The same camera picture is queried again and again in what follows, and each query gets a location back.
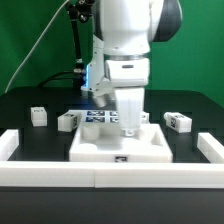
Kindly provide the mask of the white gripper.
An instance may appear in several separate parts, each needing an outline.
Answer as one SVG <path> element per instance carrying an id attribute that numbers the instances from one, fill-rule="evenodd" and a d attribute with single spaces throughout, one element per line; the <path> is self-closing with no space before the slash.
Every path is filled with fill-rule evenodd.
<path id="1" fill-rule="evenodd" d="M 117 88 L 115 90 L 116 109 L 122 133 L 135 136 L 141 126 L 145 90 L 137 88 Z"/>

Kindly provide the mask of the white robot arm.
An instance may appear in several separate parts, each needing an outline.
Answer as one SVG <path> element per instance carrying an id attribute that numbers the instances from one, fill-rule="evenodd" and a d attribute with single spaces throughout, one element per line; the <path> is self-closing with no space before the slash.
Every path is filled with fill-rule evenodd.
<path id="1" fill-rule="evenodd" d="M 87 86 L 100 107 L 113 97 L 121 132 L 138 133 L 144 87 L 150 74 L 150 44 L 179 30 L 179 0 L 81 0 L 93 18 L 93 58 Z"/>

